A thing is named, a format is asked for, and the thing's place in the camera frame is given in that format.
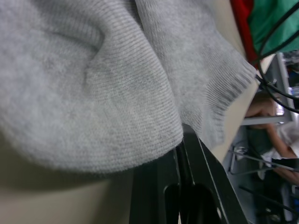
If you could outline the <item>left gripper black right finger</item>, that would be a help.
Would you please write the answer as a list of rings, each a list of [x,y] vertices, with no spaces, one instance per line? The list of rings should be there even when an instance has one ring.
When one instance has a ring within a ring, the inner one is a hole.
[[[179,150],[184,224],[241,224],[242,208],[226,171],[189,125]]]

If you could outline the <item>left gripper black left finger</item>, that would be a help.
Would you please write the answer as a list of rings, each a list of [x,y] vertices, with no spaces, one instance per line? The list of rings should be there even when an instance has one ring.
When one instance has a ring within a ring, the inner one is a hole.
[[[179,147],[134,169],[131,224],[177,224],[181,174]]]

